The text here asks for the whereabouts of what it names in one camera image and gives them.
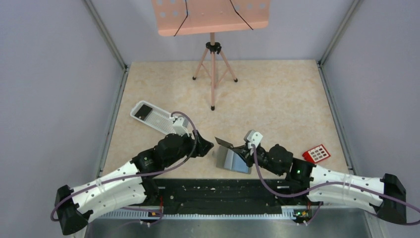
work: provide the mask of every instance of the pink music stand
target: pink music stand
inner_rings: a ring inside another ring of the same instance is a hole
[[[215,109],[214,89],[229,71],[235,76],[221,45],[215,41],[214,33],[264,28],[268,25],[270,0],[151,0],[155,11],[158,33],[162,36],[177,36],[210,33],[210,41],[194,73],[193,80],[203,66],[211,78],[211,110]],[[211,74],[203,65],[210,50]],[[220,54],[226,71],[216,81],[215,54]]]

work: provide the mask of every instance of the music stand tripod legs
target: music stand tripod legs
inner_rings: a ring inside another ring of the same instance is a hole
[[[211,74],[209,73],[209,71],[207,70],[207,68],[203,65],[203,61],[204,58],[207,55],[207,52],[210,50],[210,55],[211,55]],[[223,58],[224,63],[226,64],[227,69],[225,70],[225,72],[223,73],[222,77],[216,82],[216,55],[215,54],[220,54]],[[214,32],[210,33],[210,42],[206,43],[206,49],[204,50],[204,54],[201,57],[200,63],[197,66],[196,72],[194,73],[193,76],[193,80],[197,79],[197,74],[198,71],[200,71],[201,66],[204,68],[204,70],[207,72],[207,74],[210,76],[211,78],[211,110],[214,111],[215,106],[214,106],[214,89],[215,87],[217,87],[217,85],[221,82],[221,80],[223,79],[223,77],[225,76],[225,74],[229,71],[230,74],[233,77],[233,81],[238,82],[238,79],[235,76],[235,73],[233,72],[232,68],[229,65],[229,62],[226,59],[226,56],[224,55],[223,51],[222,51],[222,46],[220,45],[219,42],[215,42],[214,41]]]

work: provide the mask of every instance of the white wall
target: white wall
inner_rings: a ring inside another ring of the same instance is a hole
[[[56,190],[93,179],[122,76],[82,1],[0,0],[0,237],[61,237]]]
[[[127,63],[198,60],[209,35],[160,36],[151,1],[93,3]],[[216,40],[231,60],[320,59],[351,3],[352,0],[272,0],[267,28],[217,33]]]
[[[366,0],[325,66],[360,174],[395,174],[420,206],[420,1]],[[408,220],[420,218],[408,209]],[[420,226],[389,224],[393,238]]]

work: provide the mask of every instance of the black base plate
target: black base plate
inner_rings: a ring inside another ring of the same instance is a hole
[[[276,198],[258,179],[154,179],[159,187],[165,214],[241,215],[279,214],[282,205],[306,205],[305,196]],[[280,193],[288,193],[288,182],[266,180],[268,186]]]

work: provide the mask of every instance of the black wire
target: black wire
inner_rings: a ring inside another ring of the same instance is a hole
[[[236,11],[236,9],[235,9],[235,6],[233,5],[233,3],[232,3],[232,0],[229,0],[230,1],[230,4],[232,4],[232,7],[233,7],[233,10],[235,10],[235,12],[236,12],[236,14],[238,14],[238,16],[250,27],[250,29],[251,30],[254,30],[249,24],[248,24],[248,22],[241,16],[241,14],[239,14],[237,11]]]
[[[173,36],[176,36],[176,34],[178,34],[179,29],[181,29],[182,25],[184,25],[185,20],[187,20],[187,17],[188,17],[187,0],[185,0],[185,9],[187,11],[187,15],[185,16],[184,20],[182,21],[181,25],[179,26],[178,30],[175,32],[175,35],[173,35]]]

